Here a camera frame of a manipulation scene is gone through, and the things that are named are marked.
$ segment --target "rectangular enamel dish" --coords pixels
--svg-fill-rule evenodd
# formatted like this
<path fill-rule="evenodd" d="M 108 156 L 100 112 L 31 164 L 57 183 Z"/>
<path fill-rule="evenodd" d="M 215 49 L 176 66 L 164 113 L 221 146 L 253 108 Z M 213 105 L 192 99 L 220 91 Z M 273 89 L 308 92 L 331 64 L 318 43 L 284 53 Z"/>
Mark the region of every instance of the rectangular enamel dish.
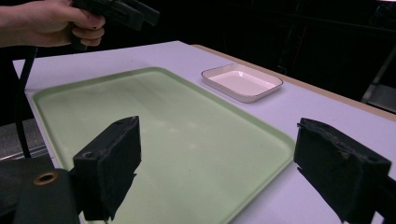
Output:
<path fill-rule="evenodd" d="M 202 73 L 204 83 L 235 100 L 252 103 L 280 88 L 282 79 L 242 64 L 229 64 Z"/>
<path fill-rule="evenodd" d="M 49 88 L 33 103 L 66 170 L 110 123 L 139 116 L 142 162 L 112 223 L 228 223 L 290 163 L 295 147 L 279 130 L 158 67 Z"/>

